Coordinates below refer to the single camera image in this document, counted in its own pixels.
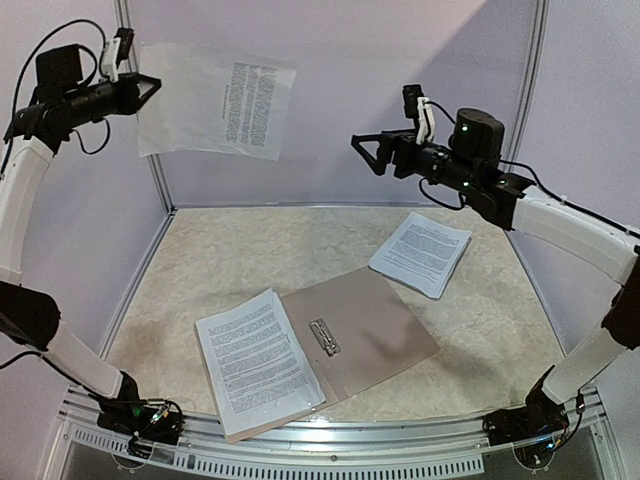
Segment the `document on folder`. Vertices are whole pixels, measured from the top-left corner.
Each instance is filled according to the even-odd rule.
[[[324,402],[278,295],[267,290],[196,322],[218,413],[230,442],[299,418]]]
[[[196,330],[232,443],[346,400],[439,350],[366,267],[281,300],[267,290]]]
[[[411,213],[371,257],[369,267],[437,299],[470,239],[468,230]]]

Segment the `metal folder fastener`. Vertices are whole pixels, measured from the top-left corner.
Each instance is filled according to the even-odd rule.
[[[318,340],[322,349],[327,352],[327,355],[333,357],[336,353],[340,353],[338,342],[336,342],[336,339],[331,334],[329,327],[327,327],[323,319],[319,318],[318,320],[309,322],[309,327],[311,327],[311,331],[315,335],[316,340]]]

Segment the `white bracket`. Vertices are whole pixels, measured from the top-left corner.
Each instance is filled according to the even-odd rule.
[[[100,74],[111,83],[118,81],[118,52],[120,51],[120,38],[108,40],[102,55],[100,56]]]
[[[416,143],[422,145],[425,141],[433,142],[436,134],[436,117],[429,104],[429,97],[418,97],[418,135]]]

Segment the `white panel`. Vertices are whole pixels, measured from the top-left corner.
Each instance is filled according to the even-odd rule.
[[[475,106],[512,127],[534,7],[531,0],[132,2],[144,42],[298,63],[281,160],[165,155],[176,203],[424,200],[415,178],[377,178],[350,147],[351,135],[410,127],[401,89],[417,82],[453,114]],[[446,142],[451,125],[437,115],[436,140]]]
[[[640,10],[635,2],[551,2],[534,103],[519,161],[547,187],[640,226]],[[514,235],[565,350],[609,308],[616,286],[587,264]],[[628,478],[640,472],[640,355],[599,378]]]
[[[15,81],[37,42],[74,18],[97,20],[107,35],[116,22],[108,0],[4,0],[0,11],[3,38],[12,39],[0,50],[4,135]],[[78,42],[95,49],[99,38],[91,27],[76,26],[48,46]],[[30,69],[18,105],[27,104],[34,79]],[[63,145],[36,197],[23,263],[25,286],[51,294],[69,327],[94,349],[163,219],[147,163],[137,158],[135,119],[112,126],[112,142],[100,155],[81,154],[75,138]],[[104,138],[101,125],[83,134],[87,148]],[[21,350],[0,338],[0,361]],[[0,478],[38,478],[67,382],[33,357],[0,372],[0,382]]]

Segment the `metal frame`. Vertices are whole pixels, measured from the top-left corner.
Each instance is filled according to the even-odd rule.
[[[535,14],[534,22],[531,26],[529,51],[527,53],[527,59],[525,62],[525,69],[522,77],[522,84],[520,86],[520,93],[518,96],[518,110],[516,113],[516,120],[513,126],[513,131],[509,136],[508,141],[505,144],[505,158],[511,161],[515,161],[518,156],[518,151],[522,143],[524,136],[524,130],[531,108],[531,102],[533,98],[533,92],[538,74],[538,67],[540,64],[540,56],[542,54],[542,44],[544,40],[544,32],[547,24],[547,15],[549,10],[549,0],[533,0],[535,1]],[[119,26],[131,27],[131,9],[129,6],[129,0],[114,0],[116,17]],[[138,52],[135,45],[132,47],[130,58],[127,60],[127,68],[131,70],[138,70]],[[173,201],[171,196],[171,190],[169,182],[167,181],[164,173],[164,167],[162,165],[162,157],[160,155],[149,155],[147,157],[151,174],[158,191],[158,196],[162,203],[163,208],[167,213],[174,213],[178,208],[200,208],[197,205],[185,205],[178,206]],[[303,202],[289,202],[288,205],[305,205]],[[406,206],[395,203],[385,204],[385,206]]]
[[[590,429],[605,479],[622,479],[615,442],[594,388],[585,393],[582,428]],[[576,413],[567,404],[572,424]],[[119,457],[124,468],[143,464],[126,454],[128,437],[96,427],[97,404],[71,388],[60,409],[55,451],[44,478],[60,479],[72,442]],[[293,422],[241,443],[224,439],[218,417],[187,414],[177,447],[156,444],[146,463],[216,478],[270,480],[410,480],[460,478],[484,472],[490,447],[482,413],[406,422]],[[522,446],[533,441],[521,442]]]
[[[126,316],[129,306],[131,305],[131,302],[133,301],[133,298],[138,291],[138,287],[140,286],[140,283],[144,278],[144,274],[147,272],[147,268],[149,268],[151,260],[153,260],[154,255],[158,251],[158,248],[160,247],[164,236],[169,230],[171,223],[173,223],[174,218],[175,213],[170,213],[164,218],[162,224],[160,225],[160,228],[153,237],[151,245],[149,245],[149,248],[147,248],[147,251],[142,257],[140,265],[136,269],[134,277],[131,279],[127,290],[125,291],[124,298],[120,302],[120,305],[118,305],[116,314],[114,315],[113,319],[111,320],[111,324],[107,329],[106,337],[102,343],[102,348],[100,349],[100,356],[102,358],[107,358],[107,355],[109,355],[109,351],[111,350],[111,346],[113,345],[116,335],[118,334],[120,325],[122,325],[122,322],[124,321],[124,317]]]
[[[177,205],[178,210],[191,209],[220,209],[220,208],[278,208],[278,207],[303,207],[303,208],[344,208],[344,207],[399,207],[399,208],[425,208],[437,207],[432,203],[421,202],[265,202],[265,203],[229,203],[218,205],[200,205],[197,203]]]
[[[119,27],[131,27],[131,9],[129,8],[129,2],[127,0],[114,0],[116,20]],[[138,52],[135,44],[131,47],[131,54],[126,61],[127,71],[139,71]],[[171,198],[171,191],[169,189],[169,183],[167,177],[164,174],[164,168],[162,166],[162,160],[159,155],[149,155],[147,157],[149,162],[149,168],[151,169],[151,176],[153,182],[158,191],[158,197],[162,208],[167,214],[173,214],[176,211],[175,204]]]
[[[520,96],[518,100],[518,114],[513,127],[513,134],[507,144],[506,154],[507,160],[516,161],[522,138],[524,137],[529,111],[533,101],[533,93],[540,67],[540,58],[542,56],[542,46],[544,42],[544,34],[547,28],[547,16],[549,14],[549,0],[536,0],[535,20],[531,28],[531,40],[529,43],[529,53],[525,63],[524,74],[522,77],[522,85],[520,87]]]

